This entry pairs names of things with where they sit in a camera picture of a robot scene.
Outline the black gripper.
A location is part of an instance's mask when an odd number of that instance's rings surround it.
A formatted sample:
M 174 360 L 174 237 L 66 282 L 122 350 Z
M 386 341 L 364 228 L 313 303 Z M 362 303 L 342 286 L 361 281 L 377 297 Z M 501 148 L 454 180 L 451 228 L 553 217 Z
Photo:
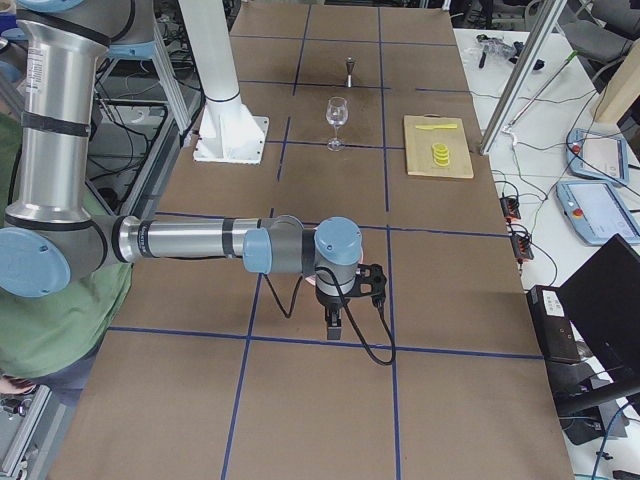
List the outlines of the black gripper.
M 342 335 L 341 310 L 344 302 L 339 296 L 329 295 L 321 289 L 315 289 L 316 299 L 325 309 L 325 322 L 328 340 L 340 340 Z

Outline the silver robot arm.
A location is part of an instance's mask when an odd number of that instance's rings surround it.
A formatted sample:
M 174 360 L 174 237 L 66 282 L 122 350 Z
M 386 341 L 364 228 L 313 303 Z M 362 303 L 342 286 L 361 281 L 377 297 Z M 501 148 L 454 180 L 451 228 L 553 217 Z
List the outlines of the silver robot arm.
M 152 55 L 151 2 L 22 1 L 17 23 L 29 50 L 19 195 L 1 231 L 4 290 L 42 297 L 103 266 L 142 258 L 239 258 L 253 273 L 313 278 L 327 336 L 340 337 L 365 270 L 353 221 L 333 217 L 313 229 L 286 215 L 171 223 L 93 216 L 84 208 L 98 61 Z

